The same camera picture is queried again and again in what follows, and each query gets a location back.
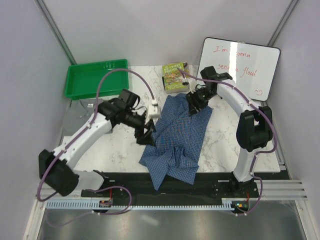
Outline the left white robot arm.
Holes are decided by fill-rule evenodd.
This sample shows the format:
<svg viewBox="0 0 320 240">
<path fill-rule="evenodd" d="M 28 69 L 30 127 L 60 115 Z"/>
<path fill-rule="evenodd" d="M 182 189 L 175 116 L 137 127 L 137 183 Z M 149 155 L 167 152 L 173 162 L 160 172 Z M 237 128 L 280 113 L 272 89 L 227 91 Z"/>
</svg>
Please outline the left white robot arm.
<svg viewBox="0 0 320 240">
<path fill-rule="evenodd" d="M 72 193 L 79 182 L 99 197 L 106 196 L 110 185 L 103 176 L 96 172 L 73 171 L 84 153 L 104 134 L 113 130 L 116 125 L 124 124 L 134 129 L 134 137 L 139 145 L 155 145 L 152 134 L 156 131 L 154 119 L 160 118 L 161 107 L 157 101 L 139 115 L 135 112 L 135 103 L 140 97 L 122 90 L 120 95 L 111 100 L 104 100 L 96 105 L 89 120 L 73 136 L 52 151 L 44 149 L 38 155 L 38 168 L 41 184 L 49 185 L 57 194 L 65 197 Z"/>
</svg>

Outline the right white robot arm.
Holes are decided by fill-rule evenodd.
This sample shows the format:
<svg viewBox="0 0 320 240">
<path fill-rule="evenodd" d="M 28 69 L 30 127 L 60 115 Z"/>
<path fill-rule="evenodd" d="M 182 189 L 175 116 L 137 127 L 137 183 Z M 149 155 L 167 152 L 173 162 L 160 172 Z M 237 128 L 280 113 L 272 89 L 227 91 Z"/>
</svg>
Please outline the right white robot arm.
<svg viewBox="0 0 320 240">
<path fill-rule="evenodd" d="M 240 153 L 235 169 L 232 172 L 232 182 L 229 191 L 235 197 L 242 196 L 247 191 L 246 183 L 254 178 L 254 168 L 259 154 L 271 153 L 265 150 L 273 139 L 274 127 L 272 110 L 267 106 L 259 106 L 236 87 L 229 73 L 217 73 L 213 66 L 200 71 L 201 78 L 192 76 L 195 80 L 205 82 L 205 85 L 186 95 L 189 114 L 195 115 L 204 110 L 209 100 L 219 96 L 225 100 L 239 117 L 236 140 Z"/>
</svg>

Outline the blue plaid long sleeve shirt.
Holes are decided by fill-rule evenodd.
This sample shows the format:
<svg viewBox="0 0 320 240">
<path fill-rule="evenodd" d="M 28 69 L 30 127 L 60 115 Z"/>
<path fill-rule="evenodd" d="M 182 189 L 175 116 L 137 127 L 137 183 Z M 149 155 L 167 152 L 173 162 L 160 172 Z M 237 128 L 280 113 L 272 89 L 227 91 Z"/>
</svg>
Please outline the blue plaid long sleeve shirt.
<svg viewBox="0 0 320 240">
<path fill-rule="evenodd" d="M 166 98 L 152 134 L 155 146 L 147 145 L 139 161 L 147 168 L 155 190 L 160 189 L 166 176 L 194 184 L 212 112 L 212 108 L 206 106 L 199 113 L 189 115 L 183 93 Z"/>
</svg>

